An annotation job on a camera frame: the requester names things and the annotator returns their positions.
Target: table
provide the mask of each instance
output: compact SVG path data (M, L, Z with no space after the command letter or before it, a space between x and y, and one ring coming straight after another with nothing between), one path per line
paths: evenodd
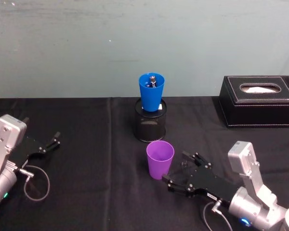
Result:
M166 136L181 151L199 152L220 177L242 185L227 153L237 140L253 143L264 183L289 207L289 128L227 129L216 97L169 97ZM51 191L43 202L28 200L25 178L0 204L0 231L206 231L201 214L209 201L167 191L148 174L146 143L132 132L137 98L0 99L0 116L30 118L26 135L48 141L60 131L61 147L43 165ZM245 228L227 214L234 230ZM228 230L208 212L214 231Z

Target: leather tissue box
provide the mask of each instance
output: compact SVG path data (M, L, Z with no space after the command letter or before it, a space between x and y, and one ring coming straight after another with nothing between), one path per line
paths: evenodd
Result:
M289 127L289 76L225 76L219 102L229 128Z

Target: black mesh pen holder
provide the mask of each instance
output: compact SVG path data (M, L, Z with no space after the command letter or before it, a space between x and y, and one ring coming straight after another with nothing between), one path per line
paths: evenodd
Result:
M161 140L165 134L166 103L161 100L161 109L155 112L147 112L142 108L141 99L135 104L135 137L143 142Z

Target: blue cup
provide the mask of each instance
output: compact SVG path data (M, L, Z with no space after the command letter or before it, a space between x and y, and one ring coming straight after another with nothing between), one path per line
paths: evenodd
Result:
M150 84L151 76L155 76L156 78L156 88L147 87L147 85ZM148 112L154 112L158 110L160 101L162 99L164 83L164 77L157 73L147 73L140 76L139 88L141 102L144 110Z

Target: purple cup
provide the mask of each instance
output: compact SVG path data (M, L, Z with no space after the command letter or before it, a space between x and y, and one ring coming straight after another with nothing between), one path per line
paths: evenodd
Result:
M161 180L164 174L168 174L174 148L166 141L153 141L146 148L150 176Z

